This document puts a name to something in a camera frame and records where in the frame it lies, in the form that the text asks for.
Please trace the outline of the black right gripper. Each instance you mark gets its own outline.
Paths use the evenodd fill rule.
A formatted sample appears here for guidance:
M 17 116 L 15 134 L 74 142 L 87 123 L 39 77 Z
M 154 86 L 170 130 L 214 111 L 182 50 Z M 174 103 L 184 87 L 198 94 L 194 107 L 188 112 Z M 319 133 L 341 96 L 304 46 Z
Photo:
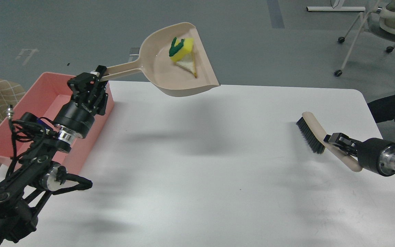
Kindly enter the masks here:
M 352 139 L 344 133 L 327 134 L 323 141 L 334 145 L 344 153 L 357 157 L 363 169 L 384 177 L 395 174 L 395 143 L 371 138 L 364 142 Z

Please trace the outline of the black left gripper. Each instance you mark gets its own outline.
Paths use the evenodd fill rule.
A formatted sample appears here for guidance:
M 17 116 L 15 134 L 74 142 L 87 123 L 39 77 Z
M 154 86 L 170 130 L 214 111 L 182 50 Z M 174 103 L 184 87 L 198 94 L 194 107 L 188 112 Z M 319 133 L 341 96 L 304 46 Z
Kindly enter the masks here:
M 79 139 L 85 139 L 97 119 L 108 112 L 108 82 L 101 81 L 106 66 L 97 66 L 94 72 L 83 72 L 67 82 L 70 98 L 53 119 L 60 131 L 67 131 Z

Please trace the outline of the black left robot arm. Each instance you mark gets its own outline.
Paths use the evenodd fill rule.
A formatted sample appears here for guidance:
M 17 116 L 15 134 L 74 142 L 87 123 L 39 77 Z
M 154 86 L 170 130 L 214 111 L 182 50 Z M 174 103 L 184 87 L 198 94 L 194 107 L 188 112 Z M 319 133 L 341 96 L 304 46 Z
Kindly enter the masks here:
M 0 182 L 0 245 L 36 231 L 38 215 L 52 195 L 92 188 L 91 180 L 68 173 L 53 157 L 69 153 L 75 140 L 86 138 L 95 116 L 106 113 L 106 72 L 105 66 L 97 66 L 68 80 L 71 98 L 48 125 L 29 112 L 14 120 L 13 105 L 8 105 L 13 156 Z

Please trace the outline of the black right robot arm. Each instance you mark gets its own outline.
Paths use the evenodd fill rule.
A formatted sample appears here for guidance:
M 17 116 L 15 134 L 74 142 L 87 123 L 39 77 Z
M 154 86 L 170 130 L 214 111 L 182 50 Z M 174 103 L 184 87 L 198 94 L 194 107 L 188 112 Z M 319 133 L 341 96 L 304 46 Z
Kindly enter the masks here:
M 368 103 L 376 123 L 395 122 L 395 94 Z M 344 133 L 333 133 L 324 137 L 326 144 L 332 144 L 350 157 L 356 157 L 360 167 L 378 175 L 395 175 L 395 142 L 371 138 L 365 141 L 351 139 Z

